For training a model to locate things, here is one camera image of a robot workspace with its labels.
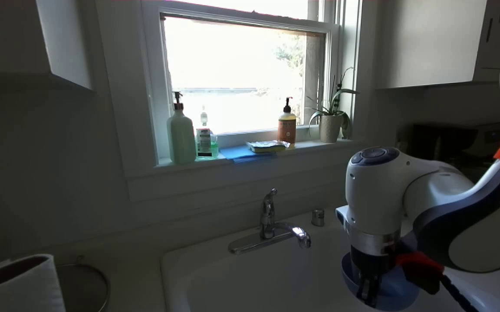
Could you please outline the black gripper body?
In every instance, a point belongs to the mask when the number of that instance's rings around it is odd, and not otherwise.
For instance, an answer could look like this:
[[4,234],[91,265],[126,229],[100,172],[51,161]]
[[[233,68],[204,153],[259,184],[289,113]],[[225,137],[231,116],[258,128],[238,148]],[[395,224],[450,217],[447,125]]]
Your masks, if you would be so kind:
[[350,253],[350,276],[358,286],[363,304],[391,304],[398,298],[393,288],[395,260],[391,257],[367,255],[356,248]]

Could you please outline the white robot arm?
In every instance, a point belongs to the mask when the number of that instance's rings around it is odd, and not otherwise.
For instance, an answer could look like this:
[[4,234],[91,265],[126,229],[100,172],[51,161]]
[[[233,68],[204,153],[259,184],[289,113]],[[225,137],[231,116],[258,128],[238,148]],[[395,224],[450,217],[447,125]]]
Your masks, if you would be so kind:
[[445,290],[478,312],[445,271],[500,271],[500,148],[476,182],[396,148],[362,149],[348,163],[336,215],[350,238],[343,274],[360,302],[402,310],[421,291]]

